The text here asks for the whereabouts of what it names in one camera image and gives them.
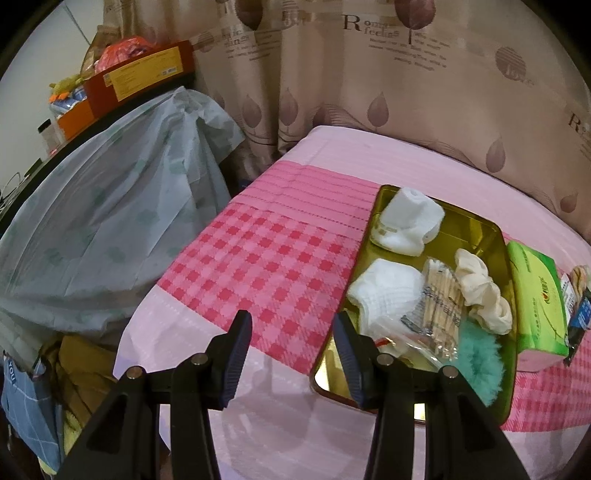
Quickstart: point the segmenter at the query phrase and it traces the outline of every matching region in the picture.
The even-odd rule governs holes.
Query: bed
[[[591,247],[545,207],[448,157],[391,138],[317,127],[176,258],[124,331],[114,373],[176,366],[254,318],[236,398],[211,412],[224,478],[361,479],[374,417],[312,392],[308,374],[329,329],[381,184],[410,186],[496,222],[507,237],[570,271]],[[502,426],[532,479],[552,478],[591,423],[591,338],[570,369],[519,372]],[[169,412],[160,432],[170,445]],[[413,478],[424,478],[417,426]]]

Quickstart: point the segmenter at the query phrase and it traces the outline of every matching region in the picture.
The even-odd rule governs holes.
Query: pink plaid fabric
[[[308,179],[319,175],[326,188],[321,214],[315,216],[319,200]],[[354,179],[360,198],[351,204],[347,190],[338,188],[347,179],[280,161],[178,256],[160,287],[224,329],[238,309],[248,309],[254,319],[252,345],[308,374],[355,261],[362,236],[358,219],[369,216],[372,202],[366,200],[379,189]],[[325,212],[338,221],[327,222]],[[589,336],[570,368],[518,373],[504,429],[534,432],[588,423]]]
[[[252,345],[308,374],[345,290],[359,243],[277,213],[231,204],[159,282],[228,329],[254,319]]]

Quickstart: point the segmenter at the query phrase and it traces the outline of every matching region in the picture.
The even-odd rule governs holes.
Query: clothes
[[[111,374],[115,353],[79,335],[66,335],[45,344],[40,356],[50,367],[54,396],[86,425],[116,383]]]
[[[492,333],[509,333],[513,325],[511,307],[501,297],[499,287],[488,276],[485,263],[476,255],[459,248],[456,251],[456,277],[466,305],[475,306],[470,311],[470,316]]]
[[[400,317],[417,305],[423,283],[414,267],[374,260],[347,291],[349,301],[359,307],[360,333],[374,339],[390,335]]]
[[[403,187],[380,214],[371,240],[392,252],[418,257],[439,233],[444,215],[433,199]]]
[[[64,459],[61,405],[51,395],[49,374],[40,360],[33,375],[21,371],[4,355],[2,408],[20,438],[51,469],[58,470]]]
[[[76,440],[82,432],[82,425],[76,420],[76,417],[72,412],[64,412],[64,453],[68,455],[70,450],[76,443]],[[55,475],[57,472],[49,467],[43,460],[39,458],[39,466],[47,475]]]
[[[0,238],[0,346],[30,369],[56,332],[115,347],[145,294],[227,205],[217,164],[243,140],[179,88],[65,158]]]

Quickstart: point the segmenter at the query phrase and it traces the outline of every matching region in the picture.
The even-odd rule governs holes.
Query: plastic bottle
[[[55,125],[51,123],[51,120],[47,119],[39,125],[37,131],[43,137],[47,155],[51,157],[60,148],[61,144],[60,136],[56,131]]]

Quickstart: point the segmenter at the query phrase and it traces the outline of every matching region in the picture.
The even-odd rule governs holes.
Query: beige curtain
[[[359,128],[492,174],[591,239],[589,90],[521,0],[105,0],[105,23],[191,41],[196,87],[248,138],[243,178],[316,125]]]

